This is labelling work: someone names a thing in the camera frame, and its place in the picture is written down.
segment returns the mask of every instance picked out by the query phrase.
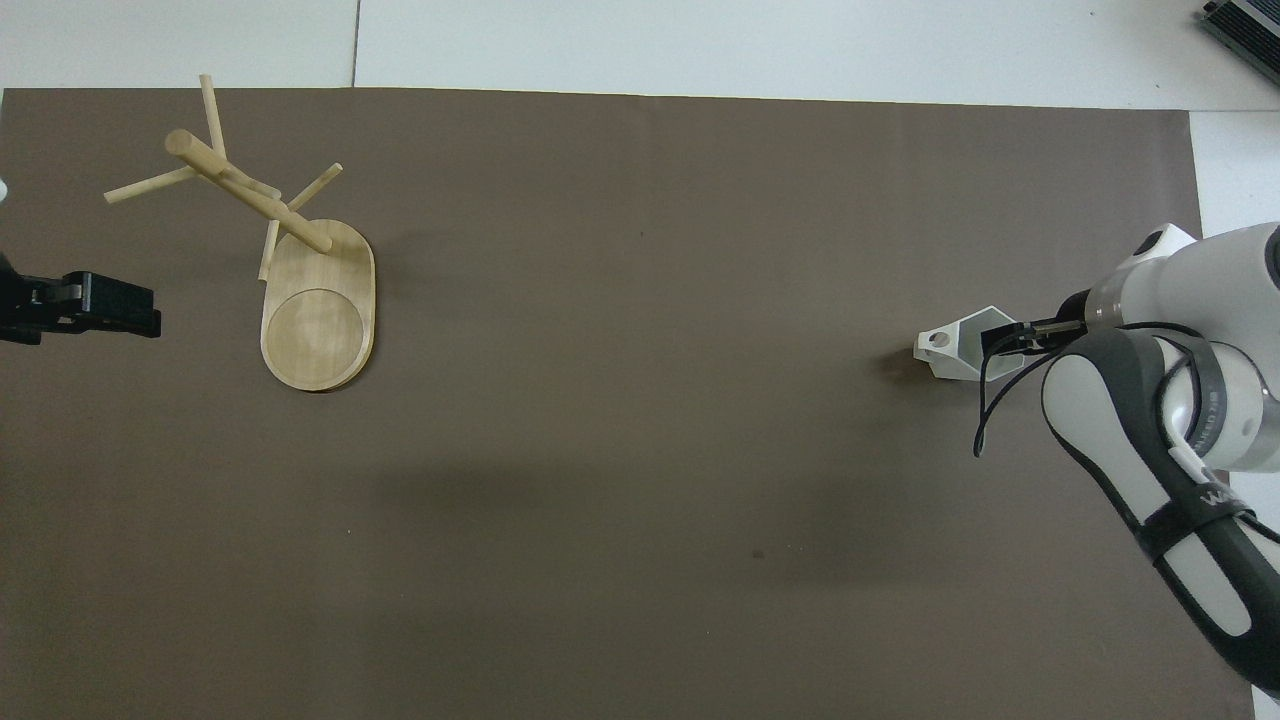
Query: wooden peg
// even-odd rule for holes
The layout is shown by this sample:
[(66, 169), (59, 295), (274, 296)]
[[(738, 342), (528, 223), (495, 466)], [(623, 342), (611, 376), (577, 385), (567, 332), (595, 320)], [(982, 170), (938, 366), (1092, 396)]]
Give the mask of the wooden peg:
[(262, 246), (262, 261), (257, 265), (257, 279), (266, 282), (271, 274), (271, 258), (275, 256), (275, 241), (280, 237), (280, 220), (266, 223), (266, 245)]
[(218, 117), (218, 99), (214, 96), (214, 78), (211, 76), (200, 76), (200, 95), (205, 99), (205, 119), (209, 120), (209, 142), (214, 143), (214, 152), (225, 158), (227, 143), (223, 141), (223, 120)]
[(225, 179), (232, 181), (236, 184), (247, 187), (247, 188), (250, 188), (253, 192), (257, 192), (260, 195), (265, 195), (265, 196), (270, 197), (271, 200), (279, 200), (280, 196), (282, 196), (282, 193), (280, 193), (279, 190), (275, 190), (274, 187), (266, 184), (265, 182), (259, 182), (259, 181), (256, 181), (256, 179), (246, 176), (244, 173), (242, 173), (238, 168), (236, 168), (233, 165), (228, 165), (228, 167), (223, 168), (223, 172), (220, 172), (218, 174), (221, 176)]
[[(311, 181), (311, 184), (302, 188), (293, 200), (289, 200), (289, 210), (297, 211), (300, 208), (307, 204), (308, 200), (320, 192), (320, 188), (329, 184), (329, 181), (338, 177), (342, 172), (342, 165), (334, 163), (329, 165), (329, 169), (320, 173), (320, 177)], [(268, 275), (271, 272), (271, 258), (275, 255), (275, 241), (280, 237), (280, 223), (278, 220), (271, 220), (266, 224), (266, 243), (262, 246), (262, 261), (257, 266), (257, 279), (266, 282)]]
[(223, 177), (221, 173), (227, 168), (232, 168), (234, 172), (239, 172), (239, 169), (227, 161), (225, 158), (219, 156), (211, 147), (188, 131), (175, 129), (170, 132), (165, 137), (164, 147), (170, 155), (182, 158), (197, 173), (214, 181), (219, 187), (236, 196), (237, 200), (257, 210), (264, 218), (279, 220), (284, 229), (293, 233), (294, 237), (316, 252), (325, 254), (333, 247), (333, 240), (328, 234), (312, 227), (302, 215), (289, 210), (284, 202), (266, 197)]
[(300, 192), (297, 195), (297, 197), (294, 197), (293, 200), (289, 200), (289, 210), (298, 210), (298, 209), (301, 209), (303, 205), (307, 204), (308, 200), (311, 200), (312, 197), (315, 197), (316, 193), (320, 192), (320, 190), (324, 186), (329, 184), (329, 181), (332, 181), (333, 178), (338, 177), (338, 173), (340, 173), (340, 172), (342, 172), (342, 165), (340, 164), (334, 163), (332, 165), (329, 165), (329, 169), (325, 170), (325, 172), (323, 172), (323, 173), (320, 173), (320, 177), (317, 177), (316, 179), (311, 181), (311, 184), (303, 187), (302, 192)]
[(133, 184), (127, 184), (124, 187), (109, 190), (102, 193), (102, 197), (105, 197), (108, 202), (115, 204), (122, 200), (128, 200), (131, 197), (137, 197), (146, 192), (151, 192), (152, 190), (160, 190), (161, 187), (169, 187), (170, 184), (177, 184), (182, 181), (191, 179), (193, 177), (198, 177), (198, 173), (196, 173), (195, 169), (178, 168), (177, 170), (169, 170), (163, 176), (156, 176), (154, 178), (138, 181)]

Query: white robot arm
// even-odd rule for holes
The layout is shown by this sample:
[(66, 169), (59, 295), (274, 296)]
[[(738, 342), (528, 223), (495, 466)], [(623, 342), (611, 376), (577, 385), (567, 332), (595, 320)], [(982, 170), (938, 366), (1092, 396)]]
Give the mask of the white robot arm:
[(1044, 375), (1044, 418), (1204, 637), (1280, 702), (1280, 536), (1212, 473), (1280, 471), (1280, 223), (1199, 242), (1165, 225), (1082, 296), (1053, 319), (1085, 332)]

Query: black electronic device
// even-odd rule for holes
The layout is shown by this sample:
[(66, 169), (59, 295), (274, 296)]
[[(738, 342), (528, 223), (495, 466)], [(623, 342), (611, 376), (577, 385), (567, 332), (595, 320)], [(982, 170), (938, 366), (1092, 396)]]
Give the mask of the black electronic device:
[(1280, 85), (1280, 0), (1208, 3), (1201, 27)]
[(160, 337), (155, 293), (77, 270), (61, 278), (20, 275), (0, 254), (0, 340), (40, 345), (40, 336), (86, 331)]

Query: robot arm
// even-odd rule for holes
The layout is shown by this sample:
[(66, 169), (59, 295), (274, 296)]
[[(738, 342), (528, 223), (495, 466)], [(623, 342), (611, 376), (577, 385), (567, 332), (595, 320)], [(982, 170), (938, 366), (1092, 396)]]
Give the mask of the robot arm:
[(1280, 538), (1202, 459), (1224, 432), (1249, 424), (1229, 425), (1228, 409), (1261, 406), (1249, 396), (1263, 387), (1234, 347), (1167, 329), (1105, 328), (1053, 361), (1042, 397), (1055, 437), (1102, 487), (1204, 637), (1280, 698)]

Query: black cable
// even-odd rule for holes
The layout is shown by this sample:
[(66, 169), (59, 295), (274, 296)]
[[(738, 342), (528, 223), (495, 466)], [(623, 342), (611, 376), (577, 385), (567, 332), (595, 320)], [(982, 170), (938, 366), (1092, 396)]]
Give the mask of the black cable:
[[(1055, 360), (1059, 355), (1061, 355), (1066, 350), (1066, 347), (1070, 346), (1070, 343), (1068, 343), (1068, 345), (1064, 345), (1061, 347), (1052, 347), (1052, 348), (1020, 350), (1020, 351), (1012, 351), (1012, 352), (1001, 352), (1006, 346), (1009, 346), (1012, 342), (1016, 342), (1019, 340), (1028, 340), (1029, 337), (1033, 337), (1034, 332), (1036, 332), (1034, 331), (1034, 325), (1036, 324), (1032, 323), (1027, 328), (1024, 328), (1024, 331), (1020, 332), (1020, 333), (1014, 333), (1014, 334), (1002, 337), (998, 342), (996, 342), (993, 346), (991, 346), (989, 350), (986, 350), (983, 352), (983, 355), (982, 355), (982, 369), (978, 373), (978, 430), (973, 436), (973, 456), (974, 457), (982, 457), (982, 451), (984, 450), (986, 443), (987, 443), (987, 421), (991, 420), (991, 416), (996, 411), (996, 406), (1000, 405), (1001, 398), (1004, 398), (1005, 395), (1007, 395), (1009, 391), (1012, 389), (1012, 387), (1019, 383), (1019, 380), (1021, 380), (1023, 378), (1025, 378), (1027, 375), (1029, 375), (1037, 368), (1041, 368), (1046, 363), (1050, 363), (1051, 360)], [(1129, 324), (1125, 324), (1125, 325), (1119, 325), (1116, 329), (1121, 329), (1121, 331), (1165, 329), (1165, 331), (1180, 332), (1180, 333), (1184, 333), (1184, 334), (1188, 334), (1188, 336), (1192, 336), (1192, 337), (1198, 337), (1198, 338), (1203, 338), (1204, 337), (1201, 333), (1193, 331), (1192, 328), (1188, 328), (1187, 325), (1180, 325), (1178, 323), (1156, 323), (1156, 322), (1152, 322), (1152, 323), (1129, 323)], [(1166, 340), (1171, 345), (1178, 346), (1176, 342), (1174, 342), (1174, 341), (1171, 341), (1169, 338), (1162, 338), (1162, 340)], [(1193, 384), (1198, 383), (1198, 378), (1196, 377), (1196, 366), (1194, 366), (1196, 361), (1194, 361), (1194, 359), (1190, 357), (1190, 352), (1185, 351), (1185, 348), (1183, 348), (1181, 346), (1179, 346), (1179, 348), (1184, 351), (1183, 360), (1185, 360), (1185, 364), (1190, 365)], [(1014, 378), (1011, 380), (1009, 380), (1002, 388), (1000, 388), (1000, 392), (996, 393), (996, 397), (992, 398), (991, 405), (988, 406), (987, 405), (987, 368), (991, 364), (991, 359), (996, 357), (998, 355), (1016, 355), (1019, 352), (1023, 354), (1023, 355), (1046, 355), (1046, 357), (1041, 357), (1039, 360), (1037, 360), (1037, 361), (1032, 363), (1030, 365), (1023, 368), (1021, 372), (1019, 372), (1016, 375), (1014, 375)], [(1166, 375), (1164, 378), (1161, 378), (1161, 383), (1160, 383), (1160, 392), (1161, 393), (1167, 387), (1167, 383), (1171, 379), (1172, 374), (1176, 370), (1181, 369), (1183, 365), (1184, 365), (1184, 363), (1180, 360), (1179, 364), (1175, 368), (1170, 369), (1170, 372), (1166, 373)]]
[(1253, 515), (1248, 512), (1242, 512), (1236, 515), (1235, 519), (1244, 523), (1245, 525), (1248, 525), (1249, 528), (1252, 528), (1260, 536), (1267, 538), (1268, 541), (1280, 543), (1280, 533), (1275, 532), (1274, 529), (1271, 529), (1270, 525), (1263, 524), (1262, 520), (1258, 520)]
[[(1165, 393), (1169, 392), (1169, 383), (1172, 382), (1174, 375), (1176, 375), (1178, 372), (1184, 368), (1190, 368), (1192, 383), (1193, 384), (1196, 383), (1196, 368), (1193, 366), (1194, 361), (1192, 360), (1190, 354), (1185, 352), (1185, 348), (1179, 347), (1179, 350), (1184, 350), (1184, 355), (1179, 357), (1178, 361), (1174, 363), (1174, 365), (1169, 368), (1169, 370), (1166, 370), (1164, 375), (1161, 375), (1160, 383), (1156, 386), (1156, 402), (1153, 405), (1156, 409), (1156, 427), (1160, 428), (1160, 433), (1165, 436), (1165, 445), (1167, 445), (1169, 447), (1174, 447), (1175, 445), (1178, 445), (1176, 442), (1174, 442), (1171, 437), (1169, 437), (1169, 428), (1165, 427), (1165, 423), (1161, 419), (1161, 413), (1164, 411), (1165, 407)], [(1199, 392), (1196, 392), (1194, 388), (1193, 392), (1194, 392), (1193, 397), (1199, 397)], [(1197, 402), (1196, 405), (1197, 407), (1194, 413), (1199, 414), (1199, 404)], [(1194, 427), (1196, 427), (1196, 416), (1193, 415), (1190, 424), (1187, 427), (1187, 432), (1190, 433), (1192, 428)]]
[[(974, 457), (982, 457), (982, 451), (986, 448), (986, 445), (987, 445), (987, 421), (991, 420), (991, 416), (996, 413), (996, 406), (1000, 405), (1000, 401), (1006, 395), (1009, 395), (1009, 391), (1014, 389), (1014, 386), (1018, 384), (1023, 378), (1025, 378), (1027, 375), (1032, 374), (1033, 372), (1036, 372), (1038, 368), (1041, 368), (1046, 363), (1056, 360), (1057, 356), (1061, 355), (1061, 354), (1062, 354), (1061, 350), (1059, 350), (1057, 352), (1048, 352), (1048, 351), (1030, 352), (1029, 355), (1044, 355), (1044, 357), (1041, 357), (1039, 360), (1037, 360), (1037, 361), (1032, 363), (1030, 365), (1023, 368), (1016, 375), (1014, 375), (1014, 378), (1011, 380), (1009, 380), (1007, 383), (1005, 383), (1005, 387), (1000, 388), (1000, 392), (997, 392), (996, 397), (992, 398), (991, 406), (983, 409), (978, 414), (978, 430), (973, 436), (973, 456)], [(986, 392), (980, 392), (979, 395), (982, 395), (983, 397), (986, 397), (987, 393)]]

